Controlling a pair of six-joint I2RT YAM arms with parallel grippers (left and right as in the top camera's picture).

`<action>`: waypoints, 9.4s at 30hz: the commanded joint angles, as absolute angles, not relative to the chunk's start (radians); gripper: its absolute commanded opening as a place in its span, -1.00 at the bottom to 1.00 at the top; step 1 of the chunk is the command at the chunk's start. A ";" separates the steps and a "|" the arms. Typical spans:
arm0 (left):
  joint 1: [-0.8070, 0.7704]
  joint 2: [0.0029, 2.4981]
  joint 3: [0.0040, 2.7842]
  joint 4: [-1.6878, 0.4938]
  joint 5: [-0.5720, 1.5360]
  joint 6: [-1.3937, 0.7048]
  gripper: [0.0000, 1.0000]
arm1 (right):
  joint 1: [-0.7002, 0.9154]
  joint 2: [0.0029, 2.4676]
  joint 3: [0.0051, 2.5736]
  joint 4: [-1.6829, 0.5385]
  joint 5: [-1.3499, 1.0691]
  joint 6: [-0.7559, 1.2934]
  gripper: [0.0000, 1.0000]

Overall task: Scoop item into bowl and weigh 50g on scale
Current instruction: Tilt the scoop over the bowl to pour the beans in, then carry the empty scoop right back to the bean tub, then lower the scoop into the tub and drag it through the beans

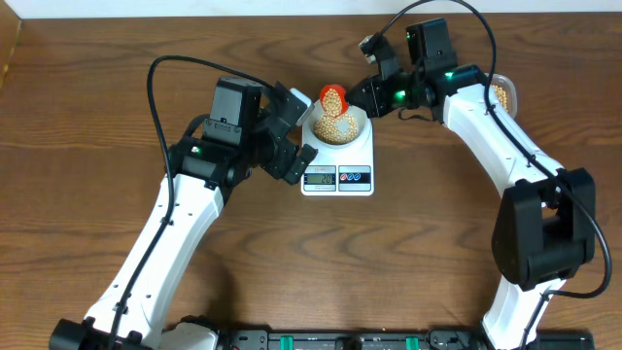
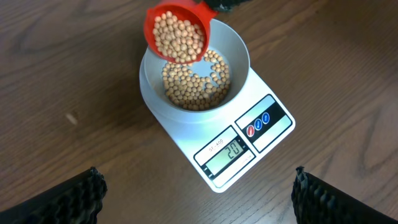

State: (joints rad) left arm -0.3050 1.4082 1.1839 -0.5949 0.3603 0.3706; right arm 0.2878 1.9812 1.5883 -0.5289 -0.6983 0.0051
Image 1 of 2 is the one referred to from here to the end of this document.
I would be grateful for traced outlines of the orange measuring scoop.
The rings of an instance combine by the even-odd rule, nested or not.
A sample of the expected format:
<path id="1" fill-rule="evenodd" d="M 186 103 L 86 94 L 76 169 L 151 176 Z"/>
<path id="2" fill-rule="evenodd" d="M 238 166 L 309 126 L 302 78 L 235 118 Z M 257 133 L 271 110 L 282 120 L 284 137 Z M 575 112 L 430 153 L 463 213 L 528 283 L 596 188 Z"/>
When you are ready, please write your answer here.
<path id="1" fill-rule="evenodd" d="M 348 109 L 345 99 L 346 90 L 341 85 L 326 85 L 320 91 L 320 103 L 326 115 L 340 117 Z"/>

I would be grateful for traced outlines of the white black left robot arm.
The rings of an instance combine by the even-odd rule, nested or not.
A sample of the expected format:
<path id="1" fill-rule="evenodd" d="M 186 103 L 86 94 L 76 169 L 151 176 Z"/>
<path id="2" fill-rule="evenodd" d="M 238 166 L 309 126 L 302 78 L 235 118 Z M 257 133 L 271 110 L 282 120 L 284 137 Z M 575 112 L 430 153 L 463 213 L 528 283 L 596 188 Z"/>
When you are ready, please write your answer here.
<path id="1" fill-rule="evenodd" d="M 210 113 L 195 117 L 168 149 L 155 206 L 120 271 L 82 322 L 58 321 L 50 348 L 221 348 L 218 332 L 197 321 L 166 329 L 172 298 L 204 234 L 253 168 L 300 181 L 317 151 L 288 135 L 313 109 L 295 88 L 219 79 Z"/>

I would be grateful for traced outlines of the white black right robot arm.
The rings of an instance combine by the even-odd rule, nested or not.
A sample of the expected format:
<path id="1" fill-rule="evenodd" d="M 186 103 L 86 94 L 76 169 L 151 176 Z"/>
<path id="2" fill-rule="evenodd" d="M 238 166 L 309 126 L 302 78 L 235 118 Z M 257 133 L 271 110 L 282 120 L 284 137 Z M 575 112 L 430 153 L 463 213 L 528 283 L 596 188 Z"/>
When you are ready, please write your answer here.
<path id="1" fill-rule="evenodd" d="M 549 300 L 594 257 L 594 181 L 543 152 L 501 105 L 489 75 L 459 64 L 444 19 L 408 26 L 406 40 L 410 72 L 382 33 L 365 37 L 359 47 L 378 72 L 346 100 L 372 118 L 426 107 L 468 146 L 501 196 L 492 235 L 501 280 L 481 322 L 485 342 L 490 349 L 533 345 Z"/>

